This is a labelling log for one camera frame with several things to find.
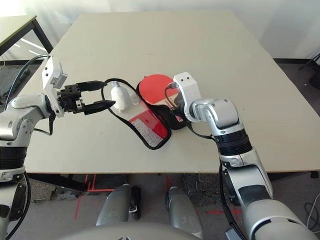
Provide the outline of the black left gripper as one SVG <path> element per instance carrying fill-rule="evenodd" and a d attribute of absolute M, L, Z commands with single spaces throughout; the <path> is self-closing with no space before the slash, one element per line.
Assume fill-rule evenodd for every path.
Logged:
<path fill-rule="evenodd" d="M 91 115 L 111 108 L 116 102 L 114 100 L 100 100 L 92 104 L 85 105 L 82 100 L 81 92 L 92 92 L 102 89 L 107 83 L 104 81 L 93 80 L 67 85 L 57 93 L 58 103 L 66 113 L 81 113 Z"/>

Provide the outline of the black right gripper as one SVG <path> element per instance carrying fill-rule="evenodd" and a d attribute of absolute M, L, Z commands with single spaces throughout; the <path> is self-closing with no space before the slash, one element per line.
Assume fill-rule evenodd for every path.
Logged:
<path fill-rule="evenodd" d="M 183 100 L 183 97 L 176 96 L 173 103 L 174 103 L 174 107 L 171 110 L 171 112 L 174 119 L 177 120 L 177 122 L 180 124 L 186 124 L 186 117 L 184 113 L 185 102 Z"/>

